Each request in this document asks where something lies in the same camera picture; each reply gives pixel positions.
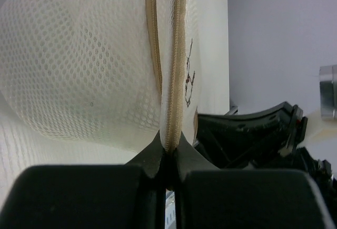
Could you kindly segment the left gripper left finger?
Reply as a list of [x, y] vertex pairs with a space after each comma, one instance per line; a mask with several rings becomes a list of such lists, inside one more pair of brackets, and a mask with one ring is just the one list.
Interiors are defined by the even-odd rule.
[[24, 170], [1, 228], [164, 228], [160, 138], [124, 165], [41, 165]]

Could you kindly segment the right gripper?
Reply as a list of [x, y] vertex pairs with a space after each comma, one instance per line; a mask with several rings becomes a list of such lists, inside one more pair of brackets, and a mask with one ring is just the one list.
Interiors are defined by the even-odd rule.
[[296, 158], [299, 160], [300, 169], [307, 172], [316, 181], [325, 184], [336, 184], [332, 166], [327, 160], [315, 160], [305, 147], [296, 150]]

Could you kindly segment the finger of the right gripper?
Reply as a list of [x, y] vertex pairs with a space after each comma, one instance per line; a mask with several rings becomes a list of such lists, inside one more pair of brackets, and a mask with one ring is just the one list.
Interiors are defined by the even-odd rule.
[[198, 115], [195, 148], [218, 168], [262, 168], [293, 154], [304, 140], [308, 118], [283, 102], [245, 115]]

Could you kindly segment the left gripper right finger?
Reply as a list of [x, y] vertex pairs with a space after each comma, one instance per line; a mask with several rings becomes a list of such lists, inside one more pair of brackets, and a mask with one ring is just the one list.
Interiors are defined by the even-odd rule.
[[173, 153], [177, 228], [334, 228], [299, 170], [220, 169], [181, 135]]

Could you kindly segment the white mesh laundry bag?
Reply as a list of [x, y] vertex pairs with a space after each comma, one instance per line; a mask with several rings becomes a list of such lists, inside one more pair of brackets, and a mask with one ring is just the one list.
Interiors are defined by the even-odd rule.
[[48, 138], [170, 152], [196, 138], [197, 22], [196, 0], [6, 0], [1, 93]]

